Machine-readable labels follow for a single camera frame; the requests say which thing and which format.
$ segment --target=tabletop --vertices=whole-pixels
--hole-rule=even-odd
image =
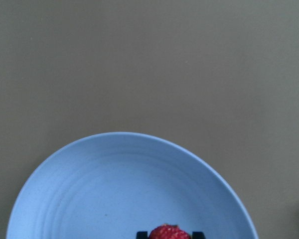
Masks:
[[[299,0],[0,0],[0,238],[41,162],[111,131],[187,148],[260,238],[299,239]]]

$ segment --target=strawberry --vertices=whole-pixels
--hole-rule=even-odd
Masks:
[[[155,228],[149,235],[149,239],[191,239],[190,235],[181,230],[179,226],[163,224]]]

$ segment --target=blue plate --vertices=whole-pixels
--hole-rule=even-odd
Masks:
[[[257,239],[243,204],[200,158],[139,133],[97,134],[47,158],[22,188],[7,239],[135,239],[163,223]]]

